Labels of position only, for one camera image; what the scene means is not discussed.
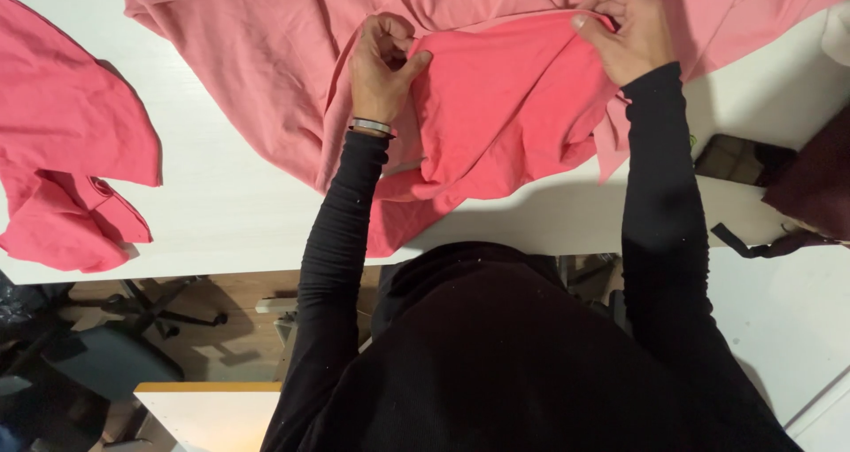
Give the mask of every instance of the yellow edge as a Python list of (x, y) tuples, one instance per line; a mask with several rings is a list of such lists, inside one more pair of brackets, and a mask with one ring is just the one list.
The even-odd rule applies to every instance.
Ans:
[(135, 392), (281, 392), (281, 382), (142, 382)]

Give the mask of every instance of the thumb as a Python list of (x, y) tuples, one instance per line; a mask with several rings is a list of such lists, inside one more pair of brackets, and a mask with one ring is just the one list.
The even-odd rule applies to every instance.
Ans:
[(425, 70), (425, 67), (428, 66), (429, 62), (431, 62), (432, 57), (433, 55), (431, 54), (431, 52), (427, 50), (423, 50), (421, 52), (413, 54), (412, 57), (407, 59), (405, 66), (402, 66), (398, 70), (397, 75), (399, 77), (402, 77), (409, 85), (410, 82), (412, 82), (413, 79), (416, 78), (422, 70)]
[(570, 25), (579, 34), (579, 37), (586, 40), (590, 45), (596, 47), (597, 50), (602, 50), (615, 39), (611, 31), (605, 28), (600, 21), (590, 17), (589, 15), (576, 14), (569, 20)]

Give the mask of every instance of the pink fabric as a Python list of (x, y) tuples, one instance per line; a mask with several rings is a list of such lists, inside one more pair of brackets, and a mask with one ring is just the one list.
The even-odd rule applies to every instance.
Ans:
[[(427, 77), (417, 80), (415, 101), (397, 122), (399, 139), (390, 147), (372, 210), (369, 256), (391, 254), (467, 197), (505, 196), (543, 175), (574, 168), (590, 157), (592, 147), (601, 181), (628, 157), (625, 103), (599, 82), (594, 54), (573, 39), (564, 22), (570, 13), (552, 14), (541, 24), (520, 15), (579, 0), (126, 1), (126, 14), (175, 45), (263, 158), (320, 193), (336, 170), (350, 118), (346, 61), (359, 24), (384, 12), (415, 28), (421, 45), (436, 55)], [(839, 0), (664, 1), (687, 80), (767, 44)], [(535, 32), (549, 39), (541, 41), (542, 50), (488, 49), (487, 42), (520, 29), (502, 26), (508, 21), (531, 30), (548, 25), (551, 30)], [(481, 33), (480, 40), (441, 33), (457, 29)], [(521, 43), (529, 41), (514, 34)], [(472, 46), (466, 59), (459, 53), (442, 62), (440, 54), (451, 53), (455, 42)], [(558, 45), (564, 49), (553, 55), (549, 49)], [(489, 74), (479, 66), (487, 66)], [(541, 83), (529, 81), (535, 73)], [(493, 90), (503, 76), (509, 77), (499, 78), (506, 89), (521, 90)], [(544, 98), (546, 89), (563, 98)], [(599, 122), (592, 127), (594, 119)]]
[(9, 223), (0, 248), (63, 271), (128, 259), (144, 219), (94, 176), (158, 186), (159, 144), (133, 92), (56, 27), (0, 0), (0, 181)]

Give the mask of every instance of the office chair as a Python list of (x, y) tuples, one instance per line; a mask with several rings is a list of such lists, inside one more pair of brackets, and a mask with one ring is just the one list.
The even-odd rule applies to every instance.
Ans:
[(142, 334), (152, 325), (164, 339), (179, 334), (179, 328), (166, 327), (165, 321), (209, 327), (226, 324), (227, 315), (223, 313), (205, 321), (165, 311), (186, 287), (201, 280), (187, 278), (156, 301), (151, 301), (130, 279), (122, 280), (128, 297), (113, 294), (105, 300), (69, 301), (69, 305), (96, 306), (125, 317), (82, 331), (68, 331), (42, 351), (42, 358), (70, 379), (111, 401), (132, 399), (140, 382), (183, 381), (180, 366)]

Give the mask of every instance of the silver bangle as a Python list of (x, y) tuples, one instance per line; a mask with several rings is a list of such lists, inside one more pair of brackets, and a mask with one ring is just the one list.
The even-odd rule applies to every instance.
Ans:
[(391, 135), (393, 133), (393, 127), (391, 127), (387, 124), (382, 124), (381, 122), (376, 122), (376, 121), (373, 121), (373, 120), (358, 119), (356, 117), (353, 120), (351, 120), (350, 126), (367, 128), (367, 129), (370, 129), (370, 130), (383, 132), (383, 133), (386, 133), (388, 135)]

